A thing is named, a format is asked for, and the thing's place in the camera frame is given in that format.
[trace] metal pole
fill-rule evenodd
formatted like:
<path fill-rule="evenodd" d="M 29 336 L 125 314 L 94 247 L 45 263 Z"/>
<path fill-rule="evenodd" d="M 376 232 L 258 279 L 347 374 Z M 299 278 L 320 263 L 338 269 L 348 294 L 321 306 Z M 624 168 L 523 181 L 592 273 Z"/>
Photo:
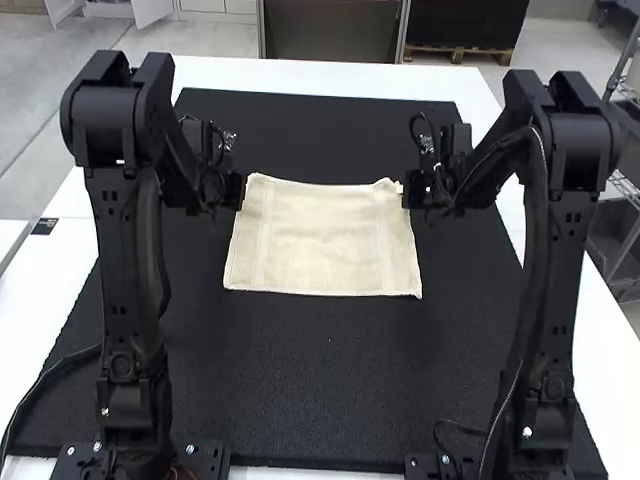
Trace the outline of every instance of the metal pole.
<path fill-rule="evenodd" d="M 629 35 L 629 41 L 627 45 L 624 47 L 624 51 L 618 60 L 618 64 L 616 68 L 613 69 L 613 73 L 609 77 L 609 81 L 607 82 L 607 89 L 602 96 L 602 101 L 607 103 L 611 100 L 611 95 L 618 87 L 620 83 L 620 77 L 622 76 L 622 71 L 624 67 L 627 65 L 629 58 L 633 56 L 636 50 L 636 42 L 638 41 L 638 37 L 640 36 L 640 16 L 638 16 L 638 20 L 636 20 L 636 24 L 633 26 L 633 31 L 631 35 Z"/>
<path fill-rule="evenodd" d="M 627 238 L 625 238 L 624 242 L 622 242 L 620 250 L 618 250 L 618 253 L 614 257 L 613 262 L 611 262 L 611 267 L 607 268 L 607 273 L 605 275 L 605 281 L 607 282 L 607 284 L 610 284 L 611 280 L 613 280 L 613 276 L 616 274 L 616 271 L 622 264 L 624 257 L 627 256 L 629 250 L 631 250 L 631 247 L 638 239 L 638 235 L 640 235 L 640 216 L 638 216 L 636 223 L 634 223 L 633 227 L 631 227 L 631 231 L 629 232 L 629 235 L 627 235 Z"/>
<path fill-rule="evenodd" d="M 264 0 L 256 0 L 256 13 L 258 20 L 258 58 L 267 58 L 267 41 L 266 41 L 266 25 Z"/>
<path fill-rule="evenodd" d="M 409 26 L 409 14 L 411 12 L 411 0 L 403 0 L 398 22 L 398 41 L 396 43 L 396 63 L 402 63 L 404 58 L 404 45 L 407 41 L 407 27 Z"/>

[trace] white cabinet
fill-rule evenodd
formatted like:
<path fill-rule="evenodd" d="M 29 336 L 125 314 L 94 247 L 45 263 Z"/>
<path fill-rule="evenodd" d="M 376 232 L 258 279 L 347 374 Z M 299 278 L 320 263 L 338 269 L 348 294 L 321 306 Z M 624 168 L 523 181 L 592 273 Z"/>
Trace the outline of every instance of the white cabinet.
<path fill-rule="evenodd" d="M 176 0 L 180 20 L 257 23 L 257 0 Z"/>
<path fill-rule="evenodd" d="M 225 0 L 227 13 L 239 13 L 255 15 L 257 11 L 256 0 Z"/>
<path fill-rule="evenodd" d="M 257 23 L 257 0 L 44 1 L 54 27 L 79 8 L 87 17 L 133 18 L 138 28 L 166 17 L 172 20 Z"/>
<path fill-rule="evenodd" d="M 174 12 L 174 0 L 130 0 L 129 2 L 87 2 L 85 0 L 45 0 L 51 23 L 56 27 L 79 8 L 88 17 L 133 18 L 144 28 Z"/>
<path fill-rule="evenodd" d="M 84 0 L 44 0 L 51 23 L 56 27 L 62 20 L 84 5 Z"/>
<path fill-rule="evenodd" d="M 180 0 L 180 7 L 185 12 L 225 12 L 224 0 Z"/>

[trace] mounting plate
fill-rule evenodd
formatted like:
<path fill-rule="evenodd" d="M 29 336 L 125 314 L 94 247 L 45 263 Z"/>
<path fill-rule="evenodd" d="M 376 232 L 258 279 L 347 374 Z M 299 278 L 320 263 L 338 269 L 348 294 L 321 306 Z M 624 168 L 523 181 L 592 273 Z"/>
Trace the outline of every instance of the mounting plate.
<path fill-rule="evenodd" d="M 409 453 L 404 458 L 405 480 L 476 480 L 478 464 L 470 456 L 459 456 L 464 479 L 460 479 L 451 459 L 445 454 Z M 575 480 L 569 467 L 552 472 L 548 480 Z"/>
<path fill-rule="evenodd" d="M 58 455 L 58 461 L 51 474 L 51 480 L 105 480 L 101 469 L 106 455 L 102 448 L 93 443 L 68 443 Z M 217 440 L 174 441 L 175 463 L 186 467 L 198 479 L 227 480 L 231 452 Z M 192 479 L 185 470 L 176 469 L 177 479 Z M 124 472 L 116 473 L 116 480 L 127 480 Z"/>

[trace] black rubber mat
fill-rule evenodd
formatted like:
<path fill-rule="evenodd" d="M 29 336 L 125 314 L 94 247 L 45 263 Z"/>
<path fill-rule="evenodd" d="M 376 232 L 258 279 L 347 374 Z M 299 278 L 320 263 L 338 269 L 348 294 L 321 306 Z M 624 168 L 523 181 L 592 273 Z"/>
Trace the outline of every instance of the black rubber mat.
<path fill-rule="evenodd" d="M 245 171 L 332 184 L 414 168 L 416 111 L 459 120 L 450 103 L 203 90 L 185 90 L 177 110 L 236 131 Z M 406 453 L 435 451 L 435 420 L 487 426 L 521 276 L 495 208 L 434 227 L 412 215 L 422 300 L 226 291 L 233 215 L 215 225 L 180 211 L 163 218 L 176 436 L 218 438 L 236 464 L 401 472 Z M 96 267 L 47 366 L 99 340 L 100 305 Z M 51 456 L 65 442 L 91 441 L 95 375 L 88 366 L 57 384 L 12 451 Z M 577 478 L 606 478 L 582 415 L 571 466 Z"/>

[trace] drawer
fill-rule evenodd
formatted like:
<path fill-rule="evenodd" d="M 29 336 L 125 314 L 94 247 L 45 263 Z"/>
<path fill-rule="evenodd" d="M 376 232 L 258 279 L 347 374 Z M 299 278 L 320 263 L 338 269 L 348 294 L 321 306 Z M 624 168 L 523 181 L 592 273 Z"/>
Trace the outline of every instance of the drawer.
<path fill-rule="evenodd" d="M 224 0 L 180 0 L 180 9 L 186 12 L 224 13 Z"/>
<path fill-rule="evenodd" d="M 225 0 L 227 5 L 227 13 L 250 13 L 255 15 L 257 12 L 256 0 Z"/>

